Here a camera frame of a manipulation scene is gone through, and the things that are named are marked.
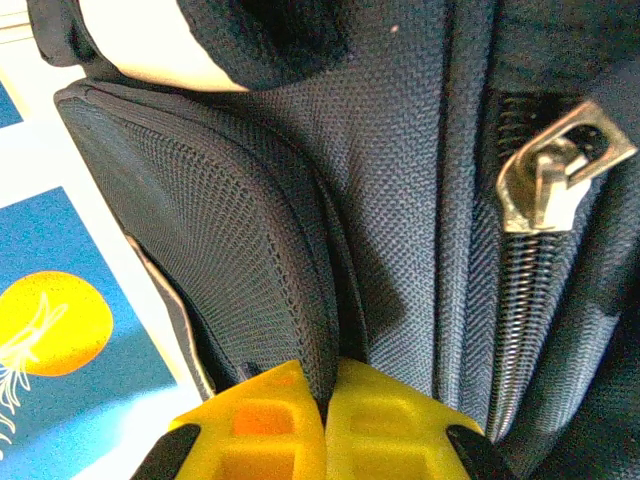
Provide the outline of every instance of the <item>blue poster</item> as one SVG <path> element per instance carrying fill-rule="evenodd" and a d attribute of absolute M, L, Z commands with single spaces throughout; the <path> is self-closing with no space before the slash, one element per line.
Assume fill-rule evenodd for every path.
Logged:
<path fill-rule="evenodd" d="M 62 188 L 0 232 L 0 478 L 73 478 L 176 382 Z"/>
<path fill-rule="evenodd" d="M 0 128 L 20 123 L 22 117 L 0 83 Z"/>

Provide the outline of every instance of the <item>white surface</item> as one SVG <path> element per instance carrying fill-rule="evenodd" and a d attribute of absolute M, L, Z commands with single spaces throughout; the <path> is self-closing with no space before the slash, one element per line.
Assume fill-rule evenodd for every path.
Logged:
<path fill-rule="evenodd" d="M 27 11 L 27 0 L 0 0 L 0 15 Z"/>
<path fill-rule="evenodd" d="M 73 477 L 73 480 L 128 479 L 135 473 L 167 425 L 184 413 L 175 389 L 167 389 L 138 400 L 122 419 L 123 441 L 111 452 Z"/>
<path fill-rule="evenodd" d="M 0 208 L 62 186 L 127 300 L 182 387 L 185 411 L 200 402 L 167 309 L 129 246 L 64 127 L 20 123 L 0 129 Z"/>
<path fill-rule="evenodd" d="M 29 25 L 29 15 L 27 12 L 16 12 L 8 15 L 0 15 L 0 30 L 3 28 L 16 27 L 18 25 Z"/>
<path fill-rule="evenodd" d="M 29 25 L 17 25 L 15 27 L 0 28 L 0 45 L 14 43 L 32 35 Z"/>
<path fill-rule="evenodd" d="M 42 60 L 33 38 L 0 44 L 0 82 L 25 120 L 60 122 L 53 94 L 82 77 L 80 67 L 55 68 Z"/>

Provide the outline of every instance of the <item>zipper teeth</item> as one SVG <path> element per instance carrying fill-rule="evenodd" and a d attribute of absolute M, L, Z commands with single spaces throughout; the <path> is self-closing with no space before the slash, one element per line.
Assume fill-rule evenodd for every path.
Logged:
<path fill-rule="evenodd" d="M 498 119 L 498 157 L 506 162 L 535 134 L 576 103 L 574 97 L 503 97 Z M 549 327 L 548 298 L 560 234 L 506 234 L 487 435 L 502 438 L 529 384 Z"/>

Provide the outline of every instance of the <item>zipper pull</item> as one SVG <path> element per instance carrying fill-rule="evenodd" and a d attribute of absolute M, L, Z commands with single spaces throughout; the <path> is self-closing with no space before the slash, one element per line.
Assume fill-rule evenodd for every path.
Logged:
<path fill-rule="evenodd" d="M 606 151 L 589 161 L 565 135 L 579 126 L 597 129 Z M 528 142 L 502 168 L 496 188 L 508 233 L 565 232 L 573 228 L 591 179 L 638 151 L 592 101 L 586 101 Z"/>

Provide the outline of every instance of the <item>backpack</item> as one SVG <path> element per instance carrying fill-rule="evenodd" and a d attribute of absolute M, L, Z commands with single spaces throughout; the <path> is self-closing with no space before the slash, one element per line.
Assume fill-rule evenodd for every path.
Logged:
<path fill-rule="evenodd" d="M 178 5 L 250 92 L 127 78 L 77 2 L 29 1 L 43 58 L 85 67 L 58 111 L 216 389 L 297 358 L 322 410 L 347 356 L 523 478 L 640 477 L 635 2 Z"/>

